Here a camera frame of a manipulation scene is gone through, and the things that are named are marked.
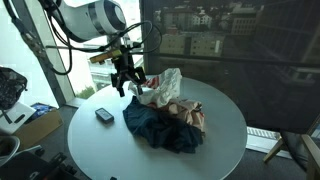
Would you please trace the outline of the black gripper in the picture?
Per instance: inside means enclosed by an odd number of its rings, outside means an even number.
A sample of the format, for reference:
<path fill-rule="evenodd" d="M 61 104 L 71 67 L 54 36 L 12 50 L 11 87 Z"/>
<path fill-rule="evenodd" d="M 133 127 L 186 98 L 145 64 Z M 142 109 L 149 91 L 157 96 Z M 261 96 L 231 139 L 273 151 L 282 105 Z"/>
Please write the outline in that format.
<path fill-rule="evenodd" d="M 125 46 L 121 46 L 113 54 L 111 62 L 116 69 L 116 73 L 111 74 L 112 86 L 117 88 L 120 97 L 124 97 L 123 83 L 132 81 L 136 85 L 138 95 L 142 95 L 141 85 L 146 81 L 143 68 L 134 67 L 132 54 Z"/>

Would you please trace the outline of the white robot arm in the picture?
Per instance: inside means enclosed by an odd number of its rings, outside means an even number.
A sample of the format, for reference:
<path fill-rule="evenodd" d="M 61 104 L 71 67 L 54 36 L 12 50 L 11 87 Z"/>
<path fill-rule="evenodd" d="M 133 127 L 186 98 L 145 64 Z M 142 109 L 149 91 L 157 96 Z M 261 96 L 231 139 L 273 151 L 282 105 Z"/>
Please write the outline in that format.
<path fill-rule="evenodd" d="M 102 64 L 110 59 L 116 72 L 111 75 L 112 86 L 119 95 L 125 95 L 123 84 L 131 81 L 136 86 L 136 92 L 143 93 L 141 85 L 146 81 L 141 67 L 135 67 L 133 52 L 141 43 L 122 44 L 121 38 L 127 40 L 127 33 L 133 28 L 142 25 L 142 22 L 131 26 L 126 25 L 124 13 L 120 5 L 114 0 L 95 0 L 78 7 L 72 7 L 63 0 L 39 0 L 50 20 L 54 19 L 65 33 L 67 38 L 83 43 L 100 36 L 108 36 L 107 45 L 96 49 L 79 48 L 83 52 L 99 52 L 99 55 L 90 58 L 92 63 Z"/>

